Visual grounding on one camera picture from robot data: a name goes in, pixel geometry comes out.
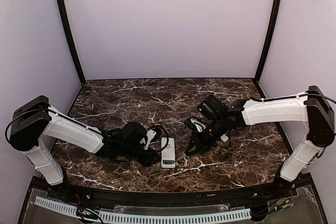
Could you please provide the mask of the white battery cover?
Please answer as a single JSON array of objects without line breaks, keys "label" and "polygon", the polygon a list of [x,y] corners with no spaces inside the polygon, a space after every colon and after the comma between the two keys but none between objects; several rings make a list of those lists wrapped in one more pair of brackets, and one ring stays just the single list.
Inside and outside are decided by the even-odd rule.
[{"label": "white battery cover", "polygon": [[222,142],[226,142],[226,141],[228,141],[229,137],[226,134],[224,134],[220,137],[220,139],[221,139]]}]

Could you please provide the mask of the white remote control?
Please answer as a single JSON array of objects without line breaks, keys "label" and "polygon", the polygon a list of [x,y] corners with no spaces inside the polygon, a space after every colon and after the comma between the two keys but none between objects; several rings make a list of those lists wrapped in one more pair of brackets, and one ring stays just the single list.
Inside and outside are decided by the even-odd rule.
[{"label": "white remote control", "polygon": [[161,152],[161,167],[162,168],[175,168],[176,161],[173,165],[164,165],[163,160],[176,160],[175,156],[175,140],[174,138],[169,138],[169,143],[167,147]]}]

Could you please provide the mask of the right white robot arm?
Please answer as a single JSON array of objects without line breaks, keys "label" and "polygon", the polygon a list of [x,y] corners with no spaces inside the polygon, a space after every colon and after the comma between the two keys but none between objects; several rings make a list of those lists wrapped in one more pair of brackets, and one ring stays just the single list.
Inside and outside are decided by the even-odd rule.
[{"label": "right white robot arm", "polygon": [[292,182],[335,139],[335,114],[330,102],[331,99],[324,96],[317,86],[286,97],[238,100],[230,106],[210,94],[197,107],[209,124],[195,117],[184,122],[192,131],[185,154],[209,151],[217,141],[229,139],[231,130],[243,126],[270,122],[307,123],[306,138],[279,170],[280,180]]}]

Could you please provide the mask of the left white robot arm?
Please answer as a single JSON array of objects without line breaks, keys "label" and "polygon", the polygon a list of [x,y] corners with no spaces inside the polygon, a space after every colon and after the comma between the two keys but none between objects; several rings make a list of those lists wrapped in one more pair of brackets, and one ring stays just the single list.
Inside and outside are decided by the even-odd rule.
[{"label": "left white robot arm", "polygon": [[17,109],[5,129],[5,139],[23,153],[51,186],[63,184],[66,173],[52,157],[42,136],[57,138],[98,157],[124,157],[149,167],[160,160],[159,151],[145,148],[149,130],[136,122],[103,130],[85,125],[58,111],[40,95]]}]

